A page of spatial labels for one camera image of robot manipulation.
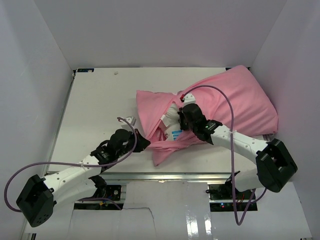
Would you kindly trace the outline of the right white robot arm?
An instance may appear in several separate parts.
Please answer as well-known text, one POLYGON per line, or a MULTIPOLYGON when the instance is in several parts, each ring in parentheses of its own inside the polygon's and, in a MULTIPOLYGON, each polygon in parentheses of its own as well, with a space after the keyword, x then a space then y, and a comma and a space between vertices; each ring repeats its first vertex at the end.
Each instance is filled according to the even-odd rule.
POLYGON ((265 141, 231 131, 219 121, 206 119, 200 107, 187 104, 178 111, 182 130, 191 130, 202 142, 229 149, 256 165, 247 171, 232 171, 225 182, 226 195, 236 200, 245 191, 265 188, 278 193, 297 172, 298 167, 279 139, 265 141))

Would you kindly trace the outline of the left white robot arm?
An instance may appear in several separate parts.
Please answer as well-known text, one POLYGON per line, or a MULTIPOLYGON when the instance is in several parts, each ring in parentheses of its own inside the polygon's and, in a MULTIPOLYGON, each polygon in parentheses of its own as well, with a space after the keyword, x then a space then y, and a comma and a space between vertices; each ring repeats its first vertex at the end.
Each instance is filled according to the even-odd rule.
POLYGON ((122 156, 140 153, 150 145, 139 131, 118 129, 108 140, 76 166, 55 174, 31 176, 19 194, 16 204, 32 228, 44 224, 65 204, 81 199, 102 199, 106 196, 107 183, 100 176, 113 167, 122 156))

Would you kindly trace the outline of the pink floral pillowcase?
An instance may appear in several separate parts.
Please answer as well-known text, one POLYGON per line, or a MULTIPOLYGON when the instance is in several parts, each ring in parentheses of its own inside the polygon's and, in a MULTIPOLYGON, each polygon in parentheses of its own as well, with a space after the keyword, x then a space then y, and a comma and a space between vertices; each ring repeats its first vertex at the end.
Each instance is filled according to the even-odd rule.
MULTIPOLYGON (((188 88, 196 104, 208 120, 223 123, 246 136, 275 134, 278 131, 278 114, 272 102, 252 73, 242 65, 223 73, 202 79, 188 88)), ((191 145, 201 144, 191 131, 183 131, 176 140, 166 140, 159 125, 172 103, 178 110, 183 106, 179 93, 137 90, 138 116, 150 141, 155 166, 164 162, 173 152, 191 145)))

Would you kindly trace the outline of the white pillow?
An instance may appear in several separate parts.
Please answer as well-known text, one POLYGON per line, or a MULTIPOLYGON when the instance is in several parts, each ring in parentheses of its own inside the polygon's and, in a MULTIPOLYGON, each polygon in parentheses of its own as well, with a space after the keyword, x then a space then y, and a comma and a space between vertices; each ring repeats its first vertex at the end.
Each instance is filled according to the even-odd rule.
POLYGON ((160 119, 159 128, 162 130, 166 141, 175 141, 182 133, 178 111, 178 106, 172 103, 160 119))

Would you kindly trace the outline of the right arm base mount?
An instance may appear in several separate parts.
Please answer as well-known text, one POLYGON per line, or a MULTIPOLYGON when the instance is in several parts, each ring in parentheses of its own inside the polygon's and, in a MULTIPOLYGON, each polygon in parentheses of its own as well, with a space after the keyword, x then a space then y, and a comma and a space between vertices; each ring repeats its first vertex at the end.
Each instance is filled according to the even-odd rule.
MULTIPOLYGON (((205 192, 209 197, 209 207, 211 213, 231 213, 234 211, 232 189, 230 185, 225 185, 230 177, 230 173, 210 174, 205 192)), ((235 206, 238 213, 243 213, 253 190, 244 192, 236 191, 235 206)))

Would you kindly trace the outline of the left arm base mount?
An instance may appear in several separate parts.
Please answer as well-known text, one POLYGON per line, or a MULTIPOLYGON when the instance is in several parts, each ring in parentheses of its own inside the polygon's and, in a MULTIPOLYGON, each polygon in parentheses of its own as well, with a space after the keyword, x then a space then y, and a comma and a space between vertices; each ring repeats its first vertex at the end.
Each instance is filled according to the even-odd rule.
POLYGON ((109 185, 99 175, 89 179, 93 181, 96 191, 87 200, 75 203, 74 210, 113 211, 123 209, 124 204, 118 203, 121 200, 121 185, 109 185))

